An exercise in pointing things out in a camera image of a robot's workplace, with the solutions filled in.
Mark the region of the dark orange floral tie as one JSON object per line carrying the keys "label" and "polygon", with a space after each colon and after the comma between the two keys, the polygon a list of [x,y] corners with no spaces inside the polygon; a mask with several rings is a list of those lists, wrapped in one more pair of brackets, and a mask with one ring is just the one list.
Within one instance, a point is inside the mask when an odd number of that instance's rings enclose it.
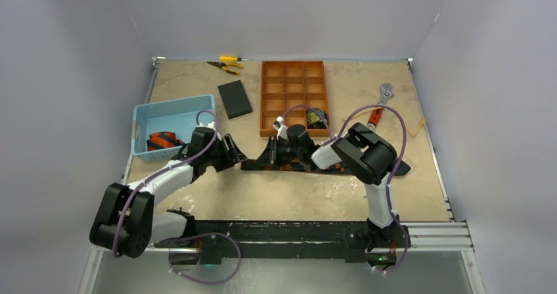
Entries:
{"label": "dark orange floral tie", "polygon": [[337,163],[327,169],[307,170],[298,161],[290,161],[284,165],[271,165],[268,159],[247,159],[241,163],[240,169],[243,171],[292,171],[325,175],[353,175],[352,171],[344,163]]}

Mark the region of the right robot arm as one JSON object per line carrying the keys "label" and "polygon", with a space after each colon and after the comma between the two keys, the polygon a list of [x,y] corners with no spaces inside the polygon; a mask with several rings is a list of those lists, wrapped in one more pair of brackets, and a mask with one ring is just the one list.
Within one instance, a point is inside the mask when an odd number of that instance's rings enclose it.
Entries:
{"label": "right robot arm", "polygon": [[397,161],[394,147],[360,123],[321,145],[303,125],[276,125],[277,135],[269,138],[258,158],[243,161],[241,169],[354,176],[365,185],[371,242],[384,246],[392,241],[396,212],[387,181]]}

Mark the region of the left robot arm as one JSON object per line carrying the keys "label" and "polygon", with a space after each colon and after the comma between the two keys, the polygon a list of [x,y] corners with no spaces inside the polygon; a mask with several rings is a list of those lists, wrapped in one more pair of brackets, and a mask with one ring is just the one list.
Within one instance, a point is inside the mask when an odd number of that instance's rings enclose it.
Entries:
{"label": "left robot arm", "polygon": [[155,206],[198,180],[207,168],[220,172],[246,159],[231,135],[220,135],[212,127],[195,128],[190,142],[161,169],[141,180],[106,188],[89,241],[112,250],[115,257],[131,258],[165,240],[179,247],[192,245],[197,234],[194,216],[179,209],[155,215]]}

